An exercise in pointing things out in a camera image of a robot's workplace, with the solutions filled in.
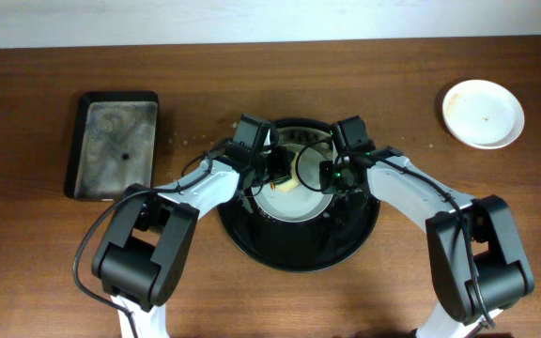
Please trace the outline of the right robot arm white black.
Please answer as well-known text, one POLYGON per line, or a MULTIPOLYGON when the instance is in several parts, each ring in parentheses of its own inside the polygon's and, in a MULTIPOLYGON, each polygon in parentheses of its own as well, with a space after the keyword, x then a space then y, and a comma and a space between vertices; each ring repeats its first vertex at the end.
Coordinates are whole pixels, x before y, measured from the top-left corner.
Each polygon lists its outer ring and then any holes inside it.
POLYGON ((360 189, 424 231, 438 303, 412 336, 473 337, 533 293, 533 271, 501 197, 453 190, 393 148, 322 161, 319 182, 328 193, 360 189))

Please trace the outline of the green and yellow sponge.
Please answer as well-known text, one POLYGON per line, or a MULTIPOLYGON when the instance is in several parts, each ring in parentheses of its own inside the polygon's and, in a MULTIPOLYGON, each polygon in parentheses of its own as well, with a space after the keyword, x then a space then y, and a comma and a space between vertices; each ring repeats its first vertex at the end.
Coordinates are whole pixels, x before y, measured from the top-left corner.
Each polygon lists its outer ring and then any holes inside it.
POLYGON ((286 152, 286 158, 289 161, 289 166, 286 166, 286 164, 282 162, 271 169, 270 188, 273 191, 288 193, 292 192, 300 185, 295 173, 295 160, 297 155, 297 151, 288 150, 286 152))

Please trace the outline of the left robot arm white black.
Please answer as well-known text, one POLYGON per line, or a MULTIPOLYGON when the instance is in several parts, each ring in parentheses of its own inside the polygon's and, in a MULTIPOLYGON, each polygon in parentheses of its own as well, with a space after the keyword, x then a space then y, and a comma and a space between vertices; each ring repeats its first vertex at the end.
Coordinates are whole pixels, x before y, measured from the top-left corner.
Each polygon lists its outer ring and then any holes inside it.
POLYGON ((288 178, 294 155, 284 146, 227 141, 196 158, 185 177, 158 188, 131 185, 94 222, 107 229, 91 271, 100 302, 117 310, 125 337, 165 337, 165 303, 184 270, 197 222, 238 192, 288 178))

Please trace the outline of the light blue plate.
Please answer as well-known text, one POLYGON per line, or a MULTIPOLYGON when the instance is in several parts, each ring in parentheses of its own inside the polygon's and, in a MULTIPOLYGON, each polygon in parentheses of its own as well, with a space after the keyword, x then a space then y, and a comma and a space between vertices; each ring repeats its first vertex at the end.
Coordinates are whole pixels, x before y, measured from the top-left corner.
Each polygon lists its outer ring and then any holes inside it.
MULTIPOLYGON (((307 148, 299 162, 301 178, 308 186, 319 189, 319 164, 333 160, 335 156, 332 146, 327 143, 307 148)), ((259 208, 272 218, 287 223, 299 223, 312 220, 321 214, 332 201, 332 195, 313 192, 298 183, 286 192, 266 185, 254 199, 259 208)))

